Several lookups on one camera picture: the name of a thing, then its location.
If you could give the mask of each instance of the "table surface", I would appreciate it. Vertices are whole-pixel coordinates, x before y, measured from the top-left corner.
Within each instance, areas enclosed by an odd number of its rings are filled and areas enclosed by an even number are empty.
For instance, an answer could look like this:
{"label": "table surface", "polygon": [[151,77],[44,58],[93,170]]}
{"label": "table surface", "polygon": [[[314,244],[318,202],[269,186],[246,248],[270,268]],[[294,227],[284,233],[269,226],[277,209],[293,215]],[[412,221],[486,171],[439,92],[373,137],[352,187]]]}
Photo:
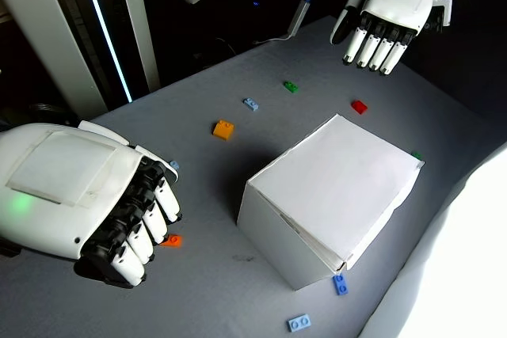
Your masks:
{"label": "table surface", "polygon": [[[72,263],[24,251],[0,260],[0,335],[5,337],[278,337],[308,313],[299,337],[353,337],[375,310],[451,186],[469,169],[485,125],[403,65],[382,78],[341,63],[324,18],[132,104],[99,124],[180,165],[184,213],[158,247],[147,281],[132,290],[76,276]],[[287,91],[283,82],[299,86]],[[260,108],[250,111],[242,100]],[[351,101],[368,110],[360,116]],[[357,264],[349,293],[332,280],[293,291],[235,225],[248,178],[335,113],[426,161],[408,200]],[[235,124],[225,142],[219,119]]]}

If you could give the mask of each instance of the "cardboard box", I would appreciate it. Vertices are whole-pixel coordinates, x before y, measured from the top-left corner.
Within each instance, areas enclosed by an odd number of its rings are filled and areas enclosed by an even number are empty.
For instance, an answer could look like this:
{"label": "cardboard box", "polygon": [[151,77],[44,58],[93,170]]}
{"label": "cardboard box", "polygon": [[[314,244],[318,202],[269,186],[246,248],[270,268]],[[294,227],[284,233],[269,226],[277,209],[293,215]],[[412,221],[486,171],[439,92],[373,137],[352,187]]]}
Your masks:
{"label": "cardboard box", "polygon": [[248,180],[238,227],[298,290],[351,268],[423,165],[336,115]]}

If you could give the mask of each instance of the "box lid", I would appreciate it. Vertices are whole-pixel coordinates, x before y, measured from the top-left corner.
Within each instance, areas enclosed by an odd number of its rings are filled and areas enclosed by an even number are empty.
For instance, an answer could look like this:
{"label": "box lid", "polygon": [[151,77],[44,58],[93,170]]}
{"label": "box lid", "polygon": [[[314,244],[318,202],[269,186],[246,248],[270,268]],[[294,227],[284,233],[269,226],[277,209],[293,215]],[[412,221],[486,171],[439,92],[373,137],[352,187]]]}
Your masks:
{"label": "box lid", "polygon": [[309,245],[317,241],[330,250],[323,256],[337,256],[330,265],[350,268],[409,195],[423,164],[336,115],[249,183]]}

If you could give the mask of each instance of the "white robotic hand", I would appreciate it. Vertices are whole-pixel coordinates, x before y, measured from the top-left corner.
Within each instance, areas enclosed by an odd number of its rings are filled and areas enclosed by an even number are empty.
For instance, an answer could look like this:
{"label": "white robotic hand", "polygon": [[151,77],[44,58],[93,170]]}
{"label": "white robotic hand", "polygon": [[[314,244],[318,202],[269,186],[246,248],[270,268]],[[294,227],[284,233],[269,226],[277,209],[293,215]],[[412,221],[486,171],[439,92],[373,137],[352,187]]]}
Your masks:
{"label": "white robotic hand", "polygon": [[141,146],[82,122],[28,124],[0,137],[0,237],[77,260],[79,275],[119,287],[146,278],[144,264],[181,218],[177,172]]}
{"label": "white robotic hand", "polygon": [[444,7],[436,13],[437,28],[450,25],[452,0],[348,0],[331,33],[330,42],[338,44],[357,24],[343,58],[345,65],[368,66],[371,71],[389,74],[399,62],[410,41],[429,27],[433,7]]}

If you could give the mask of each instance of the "white led strip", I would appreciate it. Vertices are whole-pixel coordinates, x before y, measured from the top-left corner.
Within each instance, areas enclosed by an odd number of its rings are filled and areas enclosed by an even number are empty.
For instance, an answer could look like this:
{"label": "white led strip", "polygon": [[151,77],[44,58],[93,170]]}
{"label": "white led strip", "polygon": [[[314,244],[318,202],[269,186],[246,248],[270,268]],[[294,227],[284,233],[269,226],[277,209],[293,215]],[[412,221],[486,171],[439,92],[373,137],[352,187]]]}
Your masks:
{"label": "white led strip", "polygon": [[104,33],[105,41],[108,43],[109,51],[111,52],[112,60],[116,66],[116,71],[120,76],[121,85],[124,87],[125,95],[127,95],[128,103],[132,102],[132,97],[130,96],[130,92],[128,91],[127,82],[125,81],[124,73],[121,71],[120,63],[118,62],[118,57],[116,57],[116,52],[114,47],[112,46],[111,37],[109,36],[109,32],[107,27],[105,26],[104,17],[102,16],[101,7],[98,5],[98,0],[92,0],[93,7],[95,7],[95,12],[97,13],[98,20],[101,23],[102,32]]}

